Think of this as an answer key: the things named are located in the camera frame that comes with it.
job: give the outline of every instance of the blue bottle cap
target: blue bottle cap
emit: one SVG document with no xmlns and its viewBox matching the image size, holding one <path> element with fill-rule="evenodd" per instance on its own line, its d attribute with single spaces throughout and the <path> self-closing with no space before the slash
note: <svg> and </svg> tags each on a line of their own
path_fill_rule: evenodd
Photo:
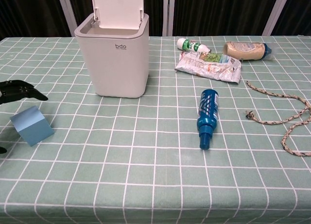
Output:
<svg viewBox="0 0 311 224">
<path fill-rule="evenodd" d="M 267 55 L 270 55 L 272 52 L 271 48 L 268 47 L 267 44 L 264 43 L 264 54 L 263 54 L 263 58 L 265 58 Z"/>
<path fill-rule="evenodd" d="M 208 133 L 203 133 L 200 136 L 200 148 L 202 150 L 207 150 L 209 149 L 209 140 L 210 140 L 210 136 Z"/>
</svg>

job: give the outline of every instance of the trash can lid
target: trash can lid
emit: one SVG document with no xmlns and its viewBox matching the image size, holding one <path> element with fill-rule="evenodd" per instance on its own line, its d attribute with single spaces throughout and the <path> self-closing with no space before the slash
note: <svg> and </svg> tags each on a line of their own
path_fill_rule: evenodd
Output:
<svg viewBox="0 0 311 224">
<path fill-rule="evenodd" d="M 144 16 L 144 0 L 92 0 L 94 21 L 100 28 L 139 29 Z"/>
</svg>

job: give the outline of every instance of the black curtain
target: black curtain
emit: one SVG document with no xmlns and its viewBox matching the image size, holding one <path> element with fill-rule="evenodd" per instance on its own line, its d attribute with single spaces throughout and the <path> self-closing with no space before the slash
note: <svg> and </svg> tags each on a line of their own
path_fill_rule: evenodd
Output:
<svg viewBox="0 0 311 224">
<path fill-rule="evenodd" d="M 271 35 L 311 35 L 311 0 L 287 0 Z"/>
<path fill-rule="evenodd" d="M 175 0 L 173 35 L 261 35 L 276 0 Z"/>
<path fill-rule="evenodd" d="M 92 0 L 70 0 L 70 2 L 78 25 L 93 13 Z M 144 0 L 144 11 L 149 15 L 149 35 L 162 36 L 163 0 Z"/>
<path fill-rule="evenodd" d="M 70 36 L 59 0 L 0 0 L 0 40 Z"/>
</svg>

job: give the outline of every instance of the blue paper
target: blue paper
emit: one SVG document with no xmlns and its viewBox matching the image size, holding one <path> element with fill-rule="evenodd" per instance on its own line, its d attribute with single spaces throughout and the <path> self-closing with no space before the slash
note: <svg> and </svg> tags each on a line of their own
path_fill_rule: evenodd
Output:
<svg viewBox="0 0 311 224">
<path fill-rule="evenodd" d="M 54 134 L 50 124 L 36 106 L 30 107 L 10 119 L 17 132 L 30 146 Z"/>
</svg>

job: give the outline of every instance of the squeeze bottle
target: squeeze bottle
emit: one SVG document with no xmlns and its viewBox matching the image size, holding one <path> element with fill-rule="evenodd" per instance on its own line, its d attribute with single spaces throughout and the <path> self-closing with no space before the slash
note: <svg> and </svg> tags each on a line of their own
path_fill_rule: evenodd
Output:
<svg viewBox="0 0 311 224">
<path fill-rule="evenodd" d="M 270 60 L 272 45 L 267 43 L 226 42 L 223 53 L 238 60 Z"/>
<path fill-rule="evenodd" d="M 207 46 L 185 38 L 178 39 L 177 47 L 187 52 L 210 52 Z"/>
<path fill-rule="evenodd" d="M 200 137 L 200 148 L 209 149 L 209 140 L 217 127 L 218 93 L 213 89 L 206 89 L 201 94 L 197 127 Z"/>
</svg>

